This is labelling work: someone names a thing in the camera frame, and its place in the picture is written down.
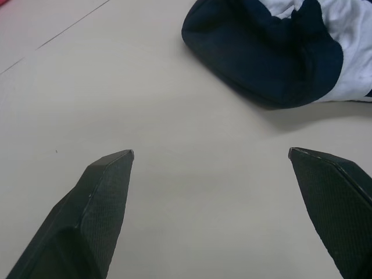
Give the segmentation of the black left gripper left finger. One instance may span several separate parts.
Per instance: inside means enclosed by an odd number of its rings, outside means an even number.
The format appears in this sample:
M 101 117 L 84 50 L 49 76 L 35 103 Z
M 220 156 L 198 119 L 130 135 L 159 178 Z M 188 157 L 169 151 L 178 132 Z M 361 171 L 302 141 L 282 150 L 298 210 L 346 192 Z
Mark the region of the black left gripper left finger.
M 49 212 L 5 279 L 106 279 L 124 220 L 134 152 L 91 163 Z

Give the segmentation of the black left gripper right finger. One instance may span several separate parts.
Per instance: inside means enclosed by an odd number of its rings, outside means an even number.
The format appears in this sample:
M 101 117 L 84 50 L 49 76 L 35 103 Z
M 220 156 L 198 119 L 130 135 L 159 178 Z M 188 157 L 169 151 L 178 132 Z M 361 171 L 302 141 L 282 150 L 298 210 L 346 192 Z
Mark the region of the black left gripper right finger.
M 355 162 L 292 147 L 307 213 L 343 279 L 372 279 L 372 177 Z

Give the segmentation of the navy and white jacket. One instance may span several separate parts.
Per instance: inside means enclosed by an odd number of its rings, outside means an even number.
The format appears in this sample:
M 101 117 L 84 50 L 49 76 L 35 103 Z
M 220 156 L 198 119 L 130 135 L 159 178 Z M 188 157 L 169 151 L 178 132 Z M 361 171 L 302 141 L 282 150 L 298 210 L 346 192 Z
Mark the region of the navy and white jacket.
M 218 78 L 264 105 L 372 103 L 372 0 L 197 0 L 181 36 Z

